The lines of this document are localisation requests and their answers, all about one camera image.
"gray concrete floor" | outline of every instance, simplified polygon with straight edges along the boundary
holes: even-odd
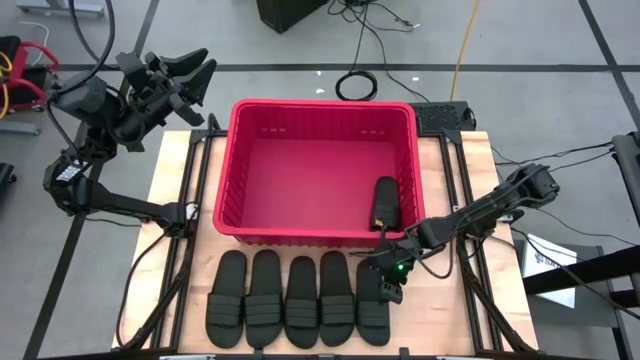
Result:
[[[452,64],[457,59],[473,2],[381,0],[399,15],[421,26],[411,34],[385,32],[391,63]],[[131,51],[150,0],[115,1],[117,34],[113,57]],[[640,11],[634,0],[590,0],[611,50],[620,64],[640,64],[637,34]],[[49,47],[63,64],[90,64],[65,16],[23,14],[15,1],[0,0],[0,34],[16,33],[40,40],[41,30],[18,21],[36,21],[51,29]],[[396,25],[378,8],[371,11],[378,26]],[[100,52],[107,35],[106,19],[83,17],[89,42]],[[254,1],[182,0],[160,3],[145,51],[173,56],[199,47],[221,64],[350,63],[359,28],[329,17],[320,9],[283,35],[263,25]],[[365,33],[360,61],[381,63],[375,38]],[[465,63],[475,64],[591,64],[604,65],[578,1],[487,0],[481,5]],[[333,87],[343,71],[220,72],[209,87],[201,112],[214,112],[228,126],[232,105],[247,97],[335,99]],[[73,75],[66,72],[62,77]],[[377,100],[418,101],[384,73]],[[434,101],[448,99],[452,73],[399,71],[395,75]],[[101,73],[118,86],[121,76]],[[632,92],[640,92],[640,74],[624,74]],[[346,85],[351,95],[366,83]],[[636,126],[613,77],[602,73],[464,72],[458,99],[474,109],[481,130],[489,131],[493,145],[512,159],[531,158],[572,147],[607,141]],[[67,131],[77,120],[59,114]],[[21,358],[40,310],[51,275],[64,245],[71,219],[59,211],[42,190],[44,168],[64,145],[46,115],[21,113],[11,120],[37,124],[39,137],[0,135],[0,162],[16,165],[19,181],[0,207],[0,349],[3,358]],[[187,129],[177,116],[165,129]],[[147,151],[121,155],[105,166],[101,182],[112,191],[145,198],[153,175],[162,130],[144,141]],[[584,159],[577,154],[546,163],[559,165]],[[588,232],[612,233],[640,243],[638,224],[615,163],[608,157],[555,173],[561,196],[547,209],[567,223]],[[518,224],[551,241],[602,245],[607,252],[624,244],[577,235],[553,219],[528,212]],[[115,318],[131,264],[136,229],[108,224],[85,225],[43,344],[41,356],[108,350]],[[558,327],[536,323],[542,349],[552,354],[616,358],[610,332],[603,329]],[[630,338],[640,326],[626,321]],[[640,356],[640,345],[634,352]]]

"electrical cable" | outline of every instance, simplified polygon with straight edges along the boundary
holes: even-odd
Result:
[[[73,140],[71,140],[71,138],[69,137],[69,135],[64,131],[64,129],[62,128],[62,126],[60,125],[60,123],[58,122],[58,119],[56,119],[55,115],[53,115],[53,111],[51,110],[51,98],[47,99],[47,102],[45,103],[44,106],[47,115],[49,116],[49,120],[51,120],[51,123],[53,123],[53,126],[56,128],[56,130],[58,131],[58,133],[60,134],[60,136],[62,136],[62,138],[64,139],[64,141],[67,143],[67,145],[73,149],[73,151],[75,152],[75,156],[82,161],[82,158],[80,157],[80,151],[78,151],[78,148],[76,147],[76,144],[73,143]]]
[[[487,237],[482,238],[482,240],[480,240],[480,242],[476,246],[474,246],[473,252],[471,254],[469,254],[466,258],[462,259],[462,260],[470,260],[470,259],[474,258],[478,254],[478,251],[480,251],[480,248],[484,245],[485,241],[487,241],[487,239],[489,239],[489,238],[492,239],[492,240],[495,240],[497,242],[503,243],[503,244],[509,246],[510,248],[512,248],[513,250],[516,249],[515,245],[513,245],[510,242],[508,242],[507,240],[500,239],[500,238],[495,237],[493,235],[489,235]]]
[[[127,280],[124,283],[124,294],[122,296],[122,302],[120,303],[120,310],[118,311],[118,320],[116,325],[116,341],[120,347],[124,346],[124,342],[122,341],[122,336],[120,334],[120,323],[122,322],[122,315],[124,314],[124,308],[127,305],[127,297],[129,296],[129,286],[131,285],[131,279],[133,278],[133,274],[135,273],[138,264],[140,261],[151,251],[153,250],[168,234],[168,230],[165,230],[162,235],[160,235],[156,240],[154,240],[151,245],[149,245],[133,262],[131,266],[131,270],[129,270],[129,274],[127,275]]]
[[[447,272],[445,272],[443,275],[437,274],[436,272],[434,272],[433,270],[429,269],[429,267],[427,266],[427,264],[424,263],[424,261],[422,261],[422,259],[420,259],[420,255],[419,254],[415,254],[411,251],[408,251],[411,256],[415,257],[416,260],[418,260],[418,263],[429,273],[431,274],[431,276],[435,277],[436,279],[440,279],[440,280],[444,280],[449,278],[449,276],[451,276],[451,273],[453,273],[453,242],[450,242],[449,244],[447,244],[447,246],[449,246],[449,267],[447,268]]]
[[[401,18],[400,16],[398,16],[398,14],[394,13],[393,11],[391,11],[391,9],[389,9],[388,7],[386,7],[385,5],[382,5],[380,3],[377,2],[371,2],[369,3],[369,5],[375,5],[375,6],[379,6],[383,9],[385,9],[389,14],[391,14],[394,17],[394,20],[401,23],[402,25],[406,26],[406,27],[410,27],[410,30],[407,30],[406,32],[411,32],[413,30],[415,30],[415,28],[418,25],[413,25],[409,20],[405,20],[403,18]],[[403,30],[399,30],[399,29],[387,29],[387,31],[403,31]]]
[[[123,93],[120,92],[120,90],[111,85],[107,85],[107,90],[111,90],[111,92],[113,92],[118,97],[118,101],[120,102],[120,114],[118,115],[118,117],[122,116],[127,110],[127,98]]]
[[[195,204],[195,202],[191,201],[185,204],[185,206],[190,205],[190,204]],[[200,213],[200,209],[199,207],[196,207],[196,209],[194,209],[194,211],[191,213],[191,216],[189,217],[188,221],[193,221],[193,219],[195,219],[196,215],[198,215]],[[166,229],[163,234],[157,238],[154,242],[152,242],[142,253],[140,253],[140,255],[138,256],[138,258],[134,261],[133,265],[131,266],[131,270],[129,270],[129,274],[127,275],[127,280],[125,282],[125,289],[124,289],[124,294],[122,296],[122,301],[120,303],[120,309],[118,311],[118,319],[117,319],[117,325],[116,325],[116,341],[118,342],[118,345],[120,347],[135,347],[138,345],[142,345],[142,344],[138,344],[137,341],[145,341],[142,338],[139,338],[138,335],[148,332],[148,328],[145,328],[145,325],[149,325],[149,326],[155,326],[155,324],[157,323],[157,319],[159,316],[164,316],[164,311],[162,310],[162,308],[167,305],[167,302],[170,302],[173,295],[170,296],[170,294],[174,291],[177,290],[180,286],[182,286],[182,282],[185,280],[185,274],[186,271],[188,269],[191,268],[191,263],[190,261],[187,261],[186,259],[190,259],[191,256],[189,256],[190,254],[188,253],[189,251],[193,251],[193,249],[189,249],[187,247],[187,249],[185,250],[185,255],[184,255],[184,261],[182,262],[182,264],[180,265],[180,270],[178,271],[178,273],[176,273],[173,282],[171,283],[171,285],[169,286],[169,290],[167,290],[167,292],[165,293],[165,295],[158,299],[158,303],[155,306],[155,308],[151,311],[151,314],[149,315],[149,317],[147,318],[147,320],[145,321],[145,324],[140,327],[138,329],[138,331],[136,332],[136,335],[133,336],[133,338],[131,340],[129,340],[127,343],[124,343],[122,341],[122,336],[120,335],[120,324],[122,322],[122,316],[124,314],[124,308],[126,306],[127,303],[127,297],[129,295],[129,287],[131,286],[131,279],[133,278],[133,274],[135,272],[136,267],[138,266],[138,264],[140,263],[140,261],[142,260],[142,258],[144,258],[151,250],[153,250],[154,247],[156,247],[162,239],[164,239],[167,235],[168,235],[168,229]]]
[[[340,10],[339,12],[331,12],[331,8],[334,6],[334,4],[335,4],[336,2],[339,2],[340,4],[344,5],[344,7],[343,7],[343,9],[342,9],[342,10]],[[331,5],[329,5],[329,8],[327,9],[327,13],[328,13],[329,15],[342,15],[342,17],[344,18],[344,13],[345,13],[347,10],[351,11],[351,13],[354,15],[354,17],[355,17],[356,21],[358,21],[360,24],[362,24],[362,29],[360,30],[360,34],[361,34],[361,35],[360,35],[360,40],[358,41],[358,43],[360,43],[360,42],[362,41],[362,32],[363,32],[363,29],[364,29],[364,28],[366,28],[367,30],[369,30],[369,31],[370,31],[370,32],[371,32],[371,33],[376,37],[376,39],[378,40],[378,43],[380,44],[380,48],[382,49],[382,58],[383,58],[383,61],[384,61],[384,71],[385,71],[385,74],[387,75],[387,77],[389,77],[389,79],[391,79],[391,81],[393,81],[393,82],[395,82],[396,84],[400,85],[403,89],[407,90],[408,92],[410,92],[410,93],[412,93],[412,94],[414,94],[414,95],[416,95],[416,96],[419,96],[420,98],[422,98],[422,99],[423,99],[424,101],[426,101],[426,102],[430,102],[430,101],[429,101],[429,99],[427,99],[424,95],[422,95],[422,94],[420,94],[419,92],[417,92],[417,91],[415,91],[415,90],[413,90],[413,89],[409,88],[407,85],[403,84],[400,80],[398,80],[398,79],[396,79],[395,77],[393,77],[393,75],[391,75],[391,73],[389,72],[389,67],[388,67],[388,62],[387,62],[387,54],[386,54],[386,50],[385,50],[385,48],[384,48],[384,42],[382,41],[382,39],[380,38],[380,36],[378,35],[378,33],[377,33],[373,28],[371,28],[370,26],[368,26],[368,25],[367,25],[367,21],[366,21],[366,12],[367,12],[367,9],[368,9],[368,5],[369,5],[368,3],[367,3],[367,4],[365,4],[365,5],[362,5],[362,7],[364,8],[364,9],[363,9],[363,11],[362,11],[362,12],[358,12],[357,10],[355,10],[355,9],[353,8],[353,6],[351,6],[351,5],[349,5],[349,4],[346,4],[346,3],[342,2],[342,1],[339,1],[339,0],[334,0],[334,1],[331,3]],[[357,56],[358,56],[358,53],[356,53],[356,59],[355,59],[355,61],[354,61],[354,65],[352,66],[352,69],[347,73],[347,75],[349,75],[349,73],[352,73],[352,72],[353,72],[353,69],[355,68],[355,64],[357,63]],[[340,83],[340,85],[342,84],[342,81],[344,81],[344,80],[345,80],[345,79],[343,79],[343,78],[341,78],[340,80],[338,80],[338,82]],[[374,76],[372,73],[369,73],[369,76],[368,76],[367,78],[371,81],[371,78],[374,78],[374,79],[375,79],[375,76]],[[338,84],[336,84],[336,95],[337,95],[339,98],[341,98],[341,97],[340,97],[341,95],[339,95],[339,94],[338,94],[338,91],[339,91],[339,86],[338,86]],[[369,93],[369,95],[373,95],[373,96],[375,97],[375,93],[377,93],[377,86],[374,86],[374,87],[372,88],[372,91]],[[368,100],[371,100],[371,99],[367,99],[367,96],[365,96],[365,97],[360,98],[360,99],[358,99],[358,100],[368,101]]]
[[[500,151],[498,151],[498,149],[496,149],[495,147],[493,147],[493,145],[491,145],[491,150],[493,150],[493,151],[496,153],[496,155],[498,155],[502,160],[507,161],[508,163],[510,163],[509,165],[512,165],[512,164],[513,164],[513,165],[518,165],[518,167],[520,167],[520,164],[517,164],[517,162],[516,162],[516,161],[511,160],[511,159],[509,159],[509,158],[505,157],[504,155],[502,155],[502,154],[500,153]]]
[[[521,161],[515,161],[515,160],[510,160],[508,158],[505,158],[504,156],[500,155],[500,153],[493,146],[491,148],[498,154],[498,156],[500,156],[503,160],[507,161],[505,163],[496,163],[496,165],[498,165],[498,166],[503,166],[503,165],[520,166],[520,165],[524,165],[524,164],[529,163],[529,162],[538,161],[538,160],[542,160],[542,159],[561,158],[563,156],[566,156],[566,155],[569,155],[569,154],[572,154],[572,153],[575,153],[575,152],[591,150],[591,149],[598,149],[598,148],[601,148],[601,147],[607,147],[607,146],[609,146],[611,144],[612,144],[611,141],[608,141],[608,142],[602,143],[602,144],[583,146],[583,147],[579,147],[579,148],[560,151],[560,152],[557,152],[555,154],[538,156],[538,157],[535,157],[535,158],[521,160]]]
[[[606,238],[610,238],[610,239],[618,240],[618,241],[623,242],[623,243],[625,243],[625,244],[627,244],[627,245],[637,246],[637,244],[634,244],[634,243],[632,243],[631,241],[628,241],[628,240],[625,240],[625,239],[619,238],[619,237],[617,237],[617,236],[615,236],[615,235],[610,235],[610,234],[594,234],[594,233],[588,233],[588,232],[584,232],[584,231],[578,230],[578,229],[576,229],[576,228],[574,228],[574,227],[571,227],[571,226],[567,225],[567,224],[566,224],[564,221],[562,221],[558,216],[556,216],[556,215],[554,215],[554,214],[552,214],[552,213],[550,213],[550,212],[548,212],[548,211],[546,211],[546,210],[542,210],[542,209],[534,209],[534,210],[537,210],[537,211],[539,211],[539,212],[541,212],[541,213],[543,213],[543,214],[547,214],[548,216],[550,216],[550,217],[554,218],[554,219],[555,219],[557,222],[559,222],[562,226],[564,226],[564,227],[566,227],[567,229],[569,229],[569,230],[571,230],[571,231],[573,231],[573,232],[576,232],[576,233],[578,233],[578,234],[585,235],[585,236],[594,236],[594,237],[606,237]]]
[[[631,316],[632,318],[636,319],[636,320],[640,320],[640,315],[628,310],[627,308],[621,306],[620,304],[616,303],[615,301],[611,300],[610,298],[600,294],[600,292],[598,292],[596,289],[592,288],[591,286],[587,285],[584,281],[582,281],[576,274],[574,274],[571,270],[569,270],[566,266],[558,263],[557,261],[553,260],[552,258],[548,257],[547,255],[545,255],[542,251],[540,251],[534,244],[533,241],[531,241],[531,239],[529,239],[529,236],[523,232],[520,231],[518,229],[513,229],[513,231],[517,232],[518,234],[524,236],[525,240],[529,243],[529,245],[531,245],[531,247],[533,248],[533,250],[535,250],[538,254],[544,256],[546,259],[548,259],[549,261],[551,261],[553,264],[555,264],[558,268],[562,269],[567,275],[569,275],[569,277],[571,277],[576,283],[580,284],[580,286],[584,287],[585,289],[591,291],[592,293],[594,293],[595,295],[597,295],[599,298],[601,298],[602,300],[604,300],[605,302],[607,302],[609,305],[611,305],[611,307],[613,307],[616,310],[622,311],[625,314]]]
[[[368,7],[365,7],[363,10],[363,13],[361,13],[364,17],[364,21],[367,20],[367,12],[368,12]],[[364,33],[364,25],[362,26],[362,28],[360,29],[360,37],[358,38],[358,46],[356,48],[356,56],[353,59],[353,64],[351,65],[351,69],[349,69],[349,71],[342,76],[338,82],[336,82],[336,86],[335,86],[335,91],[336,91],[336,96],[338,96],[338,98],[342,101],[371,101],[373,100],[377,93],[378,93],[378,80],[376,79],[376,77],[368,72],[368,71],[364,71],[364,70],[358,70],[358,71],[354,71],[354,68],[356,67],[356,64],[358,63],[358,55],[360,54],[360,46],[362,45],[362,35]],[[347,98],[346,96],[344,96],[342,94],[342,83],[347,80],[348,78],[352,77],[352,76],[361,76],[364,77],[365,79],[369,80],[371,82],[371,91],[369,92],[369,94],[358,98],[358,99],[350,99]]]
[[[34,26],[38,26],[40,28],[43,28],[46,31],[46,34],[44,36],[44,41],[42,42],[42,46],[47,47],[47,42],[49,41],[49,35],[51,34],[51,31],[49,31],[49,28],[37,23],[37,22],[33,22],[33,21],[20,21],[20,24],[24,24],[24,25],[34,25]],[[40,62],[40,59],[42,59],[42,55],[44,55],[44,51],[40,50],[40,55],[38,55],[38,57],[35,59],[35,61],[33,63],[31,63],[31,66],[37,65]]]
[[[87,52],[87,54],[89,54],[89,56],[91,56],[91,58],[94,61],[100,62],[100,58],[96,55],[95,52],[93,52],[93,49],[91,49],[91,46],[89,46],[89,43],[87,42],[87,39],[84,37],[84,34],[82,33],[82,30],[80,29],[80,24],[78,23],[78,16],[76,14],[75,1],[70,1],[69,2],[69,14],[71,15],[71,24],[73,25],[73,30],[76,32],[76,35],[78,36],[78,39],[80,40],[80,43],[82,44],[82,47]],[[104,65],[104,67],[107,68],[107,69],[111,69],[111,70],[118,70],[117,67],[109,66],[109,65],[106,65],[106,64]]]
[[[7,66],[0,66],[0,78],[3,77],[3,71],[10,73],[13,71],[13,63],[11,63],[11,59],[7,56],[7,54],[0,52],[0,57],[2,60],[7,63]],[[0,119],[4,118],[9,112],[9,86],[2,82],[2,93],[4,94],[4,105],[2,105],[2,111],[0,112]]]
[[[603,156],[609,155],[611,152],[612,151],[609,150],[604,154],[600,154],[598,156],[594,156],[594,157],[586,159],[586,160],[582,160],[582,161],[578,161],[578,162],[575,162],[575,163],[569,163],[569,164],[566,164],[566,165],[558,166],[557,168],[553,168],[553,169],[549,170],[549,172],[552,173],[554,171],[558,171],[558,170],[561,170],[561,169],[566,169],[566,168],[569,168],[569,167],[572,167],[572,166],[582,165],[584,163],[588,163],[590,161],[600,159]]]
[[[112,225],[116,225],[116,226],[120,226],[120,227],[135,227],[135,228],[139,228],[141,226],[140,224],[124,224],[124,223],[113,221],[113,220],[109,220],[109,219],[92,219],[92,218],[84,217],[84,220],[85,221],[92,221],[92,222],[104,222],[104,223],[108,223],[108,224],[112,224]]]
[[[69,7],[74,5],[74,1],[75,0],[69,0]],[[105,0],[105,2],[107,6],[107,13],[109,15],[109,37],[107,38],[107,45],[105,46],[104,51],[100,56],[100,59],[98,59],[99,61],[94,65],[91,71],[89,71],[89,73],[85,75],[84,78],[80,79],[78,82],[76,82],[73,85],[57,90],[54,93],[54,96],[55,95],[62,96],[64,94],[67,94],[73,90],[80,88],[85,82],[87,82],[89,79],[95,76],[98,73],[98,71],[100,71],[104,63],[107,61],[107,58],[109,57],[109,53],[111,52],[111,48],[113,48],[113,41],[116,35],[116,23],[114,18],[115,16],[113,11],[113,4],[111,3],[111,0]]]
[[[515,232],[517,232],[518,234],[522,234],[522,233],[524,233],[524,231],[520,231],[520,230],[517,230],[517,229],[515,229],[514,231],[515,231]],[[584,262],[584,261],[586,261],[586,260],[582,259],[582,258],[581,258],[581,257],[579,257],[579,256],[565,254],[565,253],[563,253],[562,251],[559,251],[559,250],[552,249],[552,248],[550,248],[550,247],[544,246],[544,245],[540,244],[539,242],[537,242],[537,241],[535,241],[535,240],[533,240],[533,239],[531,239],[531,238],[529,238],[529,240],[533,241],[536,245],[540,246],[541,248],[543,248],[543,249],[545,249],[545,250],[548,250],[548,251],[554,252],[554,253],[556,253],[556,254],[561,254],[561,255],[564,255],[564,256],[568,256],[568,257],[574,258],[574,259],[576,259],[576,260],[579,260],[580,262]]]
[[[469,24],[467,25],[467,30],[464,33],[464,40],[462,40],[462,46],[460,47],[460,54],[458,54],[458,62],[456,63],[456,71],[453,73],[453,83],[451,84],[451,96],[449,96],[449,101],[453,101],[456,96],[456,90],[458,88],[458,75],[460,74],[460,64],[462,63],[462,58],[464,57],[464,52],[467,49],[467,42],[469,40],[469,35],[471,34],[471,29],[473,29],[473,23],[476,20],[476,15],[478,15],[478,8],[480,7],[480,0],[475,0],[475,4],[473,5],[473,12],[471,13],[471,18],[469,19]]]

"wooden table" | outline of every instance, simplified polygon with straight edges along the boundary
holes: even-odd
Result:
[[[429,216],[449,214],[450,206],[437,139],[421,138],[418,142],[425,211]],[[473,195],[475,198],[479,198],[498,184],[488,135],[484,132],[463,133],[463,143]],[[228,250],[239,249],[247,255],[250,267],[253,255],[263,248],[243,245],[232,237],[218,233],[213,226],[213,208],[225,145],[226,138],[215,138],[212,146],[213,153],[210,157],[208,180],[200,214],[201,219],[179,347],[179,351],[183,353],[247,354],[253,352],[244,336],[236,347],[225,350],[211,344],[205,331],[207,294],[211,291],[222,254]],[[188,146],[188,131],[170,131],[164,134],[149,193],[149,201],[156,203],[177,201]],[[200,159],[202,151],[203,146],[199,146],[196,159]],[[453,146],[449,151],[451,158],[455,159]],[[459,203],[464,204],[457,164],[455,161],[452,163],[458,189],[457,194],[460,197]],[[192,181],[193,185],[190,189],[191,196],[195,191],[198,169],[199,161],[196,160],[194,181]],[[135,257],[161,233],[161,229],[154,224],[144,225],[138,238]],[[504,240],[512,241],[507,225],[498,225],[495,235]],[[168,248],[169,240],[166,239],[141,261],[132,278],[127,306],[120,324],[124,341],[133,336],[158,300]],[[273,249],[281,258],[283,287],[286,287],[289,265],[294,257],[309,256],[316,261],[316,266],[318,266],[320,257],[328,251],[327,248],[311,247],[274,247]],[[537,347],[514,250],[496,241],[486,241],[484,249],[496,305],[522,338],[532,347]],[[448,266],[448,253],[449,251],[443,251],[430,258],[428,265],[434,271],[444,273]],[[347,257],[347,259],[349,270],[352,272],[352,288],[355,290],[355,270],[360,259],[351,257]],[[265,354],[394,355],[398,354],[400,347],[408,347],[412,355],[473,354],[462,278],[457,261],[454,261],[456,264],[454,264],[453,274],[446,280],[438,280],[420,267],[417,267],[409,275],[409,282],[404,290],[404,302],[401,305],[391,305],[391,340],[385,347],[368,345],[354,330],[351,339],[339,347],[327,347],[318,339],[314,348],[301,350],[289,343],[283,331],[279,338],[265,349]],[[247,292],[251,280],[250,274],[251,268],[248,269],[246,279]],[[490,349],[486,313],[482,305],[479,302],[477,304],[484,346]],[[169,343],[173,316],[172,306],[166,314],[162,345]],[[504,344],[505,349],[509,349],[506,342]]]

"black rubber slipper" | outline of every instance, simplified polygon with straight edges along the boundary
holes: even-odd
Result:
[[[247,343],[262,349],[282,330],[282,280],[280,258],[262,250],[253,258],[251,288],[245,297]]]
[[[364,260],[356,272],[356,327],[362,339],[371,345],[389,343],[389,302],[382,299],[380,273]]]
[[[318,341],[316,264],[306,256],[291,262],[284,300],[284,333],[291,343],[310,349]]]
[[[353,332],[355,306],[349,268],[342,253],[331,251],[320,261],[320,338],[327,346],[344,344]]]
[[[220,258],[205,324],[209,340],[217,347],[230,349],[240,341],[246,273],[247,258],[240,251],[227,251]]]

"red equipment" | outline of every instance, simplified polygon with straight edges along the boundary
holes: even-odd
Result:
[[[41,50],[52,63],[28,67],[26,49],[29,47]],[[4,74],[1,80],[9,88],[9,109],[42,111],[47,102],[47,94],[43,90],[46,77],[58,69],[58,59],[46,47],[32,41],[21,41],[17,36],[0,37],[0,52],[7,55],[13,64],[13,71]]]
[[[402,228],[424,219],[409,105],[243,100],[231,115],[213,222],[249,244],[375,247],[369,220],[382,176],[398,182]]]

